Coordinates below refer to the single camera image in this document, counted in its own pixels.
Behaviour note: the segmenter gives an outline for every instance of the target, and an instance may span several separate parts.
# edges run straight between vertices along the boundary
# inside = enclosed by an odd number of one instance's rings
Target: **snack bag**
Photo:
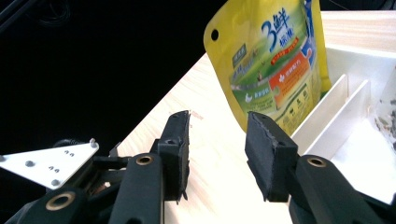
[[[204,46],[244,131],[255,111],[292,134],[331,87],[318,0],[229,0]]]

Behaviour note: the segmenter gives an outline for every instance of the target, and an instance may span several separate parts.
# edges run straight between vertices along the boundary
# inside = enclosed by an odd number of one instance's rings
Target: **light wooden surface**
[[[327,47],[396,52],[395,11],[327,11],[322,19]],[[189,199],[165,203],[165,223],[291,223],[285,203],[263,201],[247,166],[246,135],[206,54],[121,142],[119,154],[149,152],[181,110],[191,112]]]

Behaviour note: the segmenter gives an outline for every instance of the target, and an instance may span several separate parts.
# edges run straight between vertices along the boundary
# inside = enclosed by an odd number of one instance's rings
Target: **metal screw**
[[[27,166],[27,167],[32,167],[32,166],[35,166],[35,163],[32,162],[32,161],[26,161],[26,162],[25,162],[25,166]]]
[[[59,184],[61,184],[61,182],[59,182],[59,180],[57,179],[52,180],[50,183],[52,186],[58,186]]]
[[[96,147],[95,139],[91,138],[90,140],[91,147]]]

